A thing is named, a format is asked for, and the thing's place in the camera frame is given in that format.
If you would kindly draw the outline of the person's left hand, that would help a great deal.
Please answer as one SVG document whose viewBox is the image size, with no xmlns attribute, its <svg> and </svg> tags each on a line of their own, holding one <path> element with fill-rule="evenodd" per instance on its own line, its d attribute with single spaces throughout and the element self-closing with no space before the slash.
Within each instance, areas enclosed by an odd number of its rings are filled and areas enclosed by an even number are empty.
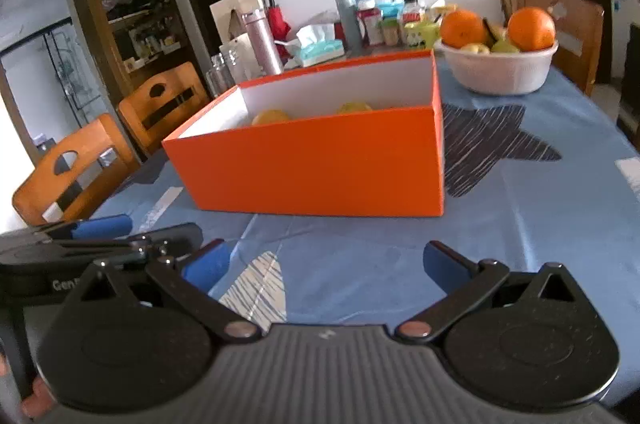
<svg viewBox="0 0 640 424">
<path fill-rule="evenodd" d="M 56 400 L 41 376 L 35 378 L 32 382 L 32 387 L 27 389 L 27 392 L 26 396 L 22 396 L 21 392 L 17 392 L 17 395 L 21 397 L 21 415 L 27 421 L 37 422 L 55 408 Z"/>
</svg>

